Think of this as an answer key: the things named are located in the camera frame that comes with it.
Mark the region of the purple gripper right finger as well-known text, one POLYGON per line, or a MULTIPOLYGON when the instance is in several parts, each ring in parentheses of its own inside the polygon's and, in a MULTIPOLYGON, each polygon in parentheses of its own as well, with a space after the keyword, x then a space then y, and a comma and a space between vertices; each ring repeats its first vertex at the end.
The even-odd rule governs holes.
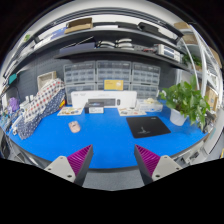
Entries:
POLYGON ((135 146, 134 155, 145 185, 182 169, 182 167, 168 155, 158 156, 139 145, 135 146))

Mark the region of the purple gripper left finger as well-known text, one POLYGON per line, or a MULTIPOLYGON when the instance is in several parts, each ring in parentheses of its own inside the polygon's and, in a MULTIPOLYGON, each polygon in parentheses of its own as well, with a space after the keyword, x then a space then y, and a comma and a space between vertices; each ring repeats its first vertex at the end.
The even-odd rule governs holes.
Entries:
POLYGON ((93 156, 93 146, 86 146, 68 157, 59 156, 45 171, 82 186, 93 156))

